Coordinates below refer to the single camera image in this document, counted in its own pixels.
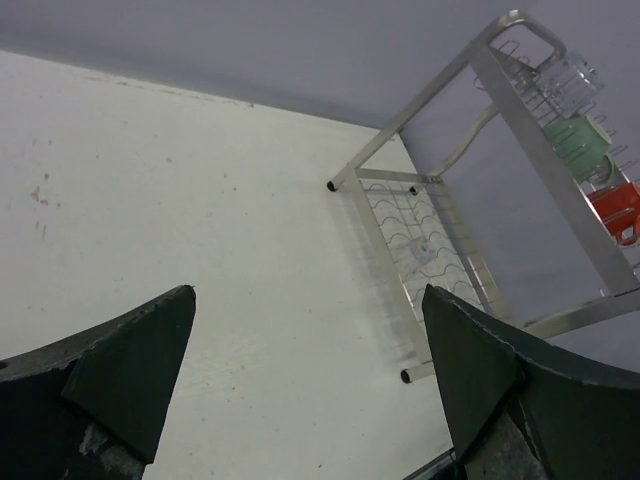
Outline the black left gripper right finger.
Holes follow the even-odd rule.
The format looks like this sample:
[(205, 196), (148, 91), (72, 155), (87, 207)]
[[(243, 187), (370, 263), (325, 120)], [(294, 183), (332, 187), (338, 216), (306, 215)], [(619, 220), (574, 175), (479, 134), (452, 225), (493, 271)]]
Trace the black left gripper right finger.
[(638, 373), (551, 345), (441, 287), (426, 287), (422, 311), (467, 478), (638, 478)]

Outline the clear glass cup top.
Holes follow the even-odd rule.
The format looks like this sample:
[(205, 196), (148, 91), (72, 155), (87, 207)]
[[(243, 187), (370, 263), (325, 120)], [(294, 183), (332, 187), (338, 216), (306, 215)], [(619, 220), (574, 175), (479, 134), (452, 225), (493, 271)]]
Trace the clear glass cup top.
[(535, 83), (563, 118), (572, 117), (604, 88), (595, 68), (577, 51), (541, 70)]

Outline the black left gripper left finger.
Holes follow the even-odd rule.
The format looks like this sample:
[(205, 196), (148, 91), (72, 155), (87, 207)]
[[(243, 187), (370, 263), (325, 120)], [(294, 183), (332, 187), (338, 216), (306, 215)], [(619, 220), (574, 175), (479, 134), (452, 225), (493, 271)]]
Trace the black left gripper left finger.
[(155, 460), (195, 313), (195, 290), (181, 285), (2, 360), (2, 478), (142, 478)]

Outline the orange ceramic mug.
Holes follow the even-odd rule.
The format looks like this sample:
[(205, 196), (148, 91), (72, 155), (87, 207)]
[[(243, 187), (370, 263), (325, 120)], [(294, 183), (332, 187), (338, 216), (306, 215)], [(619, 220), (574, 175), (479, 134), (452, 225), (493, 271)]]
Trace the orange ceramic mug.
[(639, 240), (639, 184), (628, 182), (587, 196), (609, 234), (620, 246)]

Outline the mint green ceramic mug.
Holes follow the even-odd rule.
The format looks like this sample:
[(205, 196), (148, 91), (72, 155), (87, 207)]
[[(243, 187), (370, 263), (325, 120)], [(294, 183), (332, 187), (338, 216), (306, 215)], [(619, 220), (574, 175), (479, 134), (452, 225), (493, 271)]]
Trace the mint green ceramic mug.
[(609, 134), (591, 115), (557, 121), (543, 132), (578, 184), (595, 174), (612, 145)]

